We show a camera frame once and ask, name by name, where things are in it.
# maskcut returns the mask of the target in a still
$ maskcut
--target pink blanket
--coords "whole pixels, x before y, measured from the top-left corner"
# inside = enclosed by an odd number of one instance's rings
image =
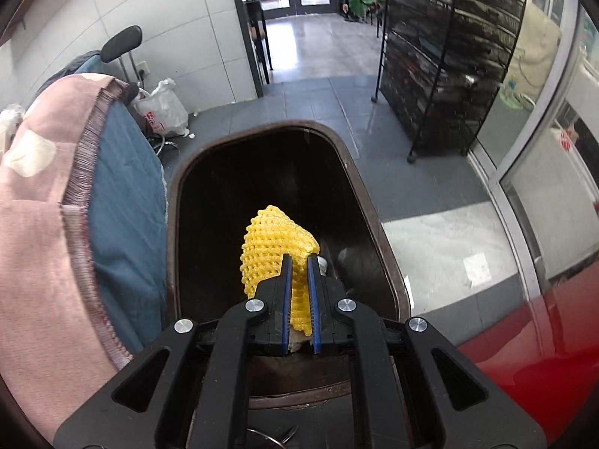
[[[86,224],[100,133],[124,90],[103,74],[58,80],[0,163],[0,373],[50,442],[131,359],[98,296]]]

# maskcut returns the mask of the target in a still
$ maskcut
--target black rolling rack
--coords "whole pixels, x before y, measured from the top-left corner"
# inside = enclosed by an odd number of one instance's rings
[[[478,135],[505,79],[526,0],[385,0],[377,88],[417,153],[459,150]]]

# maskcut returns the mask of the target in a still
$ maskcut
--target red surface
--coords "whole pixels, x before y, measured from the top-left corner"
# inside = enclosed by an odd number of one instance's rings
[[[552,443],[599,380],[599,263],[460,350],[543,427]]]

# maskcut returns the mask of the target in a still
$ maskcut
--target wall outlet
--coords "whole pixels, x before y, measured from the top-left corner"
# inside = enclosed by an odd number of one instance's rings
[[[148,74],[150,73],[150,68],[148,67],[148,63],[146,61],[142,61],[139,64],[136,64],[136,67],[138,72],[144,72],[144,77],[148,76]]]

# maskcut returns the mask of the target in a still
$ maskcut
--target white tile wall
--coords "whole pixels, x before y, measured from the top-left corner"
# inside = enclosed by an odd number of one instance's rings
[[[189,111],[256,97],[234,0],[36,0],[24,21],[0,48],[0,109],[29,104],[71,59],[132,24],[144,31],[134,57],[148,63],[147,88],[172,77]]]
[[[189,113],[235,102],[222,63],[175,79],[175,93]]]
[[[225,70],[231,83],[235,101],[249,101],[256,98],[256,88],[254,87],[252,71],[247,57],[225,62]]]
[[[204,0],[127,0],[103,16],[109,35],[139,25],[144,40],[208,15]]]

